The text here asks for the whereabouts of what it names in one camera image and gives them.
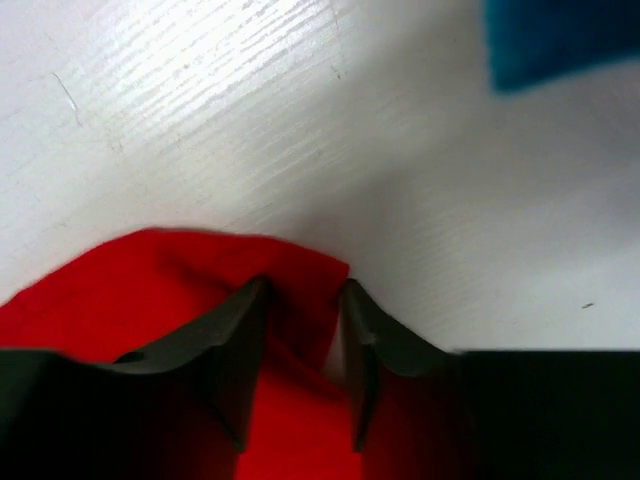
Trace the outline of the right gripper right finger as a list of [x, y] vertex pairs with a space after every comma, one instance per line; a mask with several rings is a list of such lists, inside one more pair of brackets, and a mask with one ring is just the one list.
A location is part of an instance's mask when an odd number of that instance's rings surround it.
[[635, 351], [447, 352], [355, 280], [340, 295], [366, 479], [635, 479]]

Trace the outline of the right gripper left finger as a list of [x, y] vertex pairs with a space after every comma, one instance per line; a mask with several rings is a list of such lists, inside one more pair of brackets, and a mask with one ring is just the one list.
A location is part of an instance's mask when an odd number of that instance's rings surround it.
[[248, 442], [271, 293], [255, 278], [113, 363], [3, 350], [2, 477], [232, 478]]

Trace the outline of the red t shirt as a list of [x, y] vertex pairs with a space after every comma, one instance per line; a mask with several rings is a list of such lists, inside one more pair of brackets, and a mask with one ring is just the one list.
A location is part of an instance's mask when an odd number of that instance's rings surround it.
[[263, 275], [276, 291], [241, 479], [357, 479], [343, 392], [322, 373], [338, 324], [341, 260], [283, 240], [145, 229], [97, 246], [1, 308], [5, 347], [112, 361]]

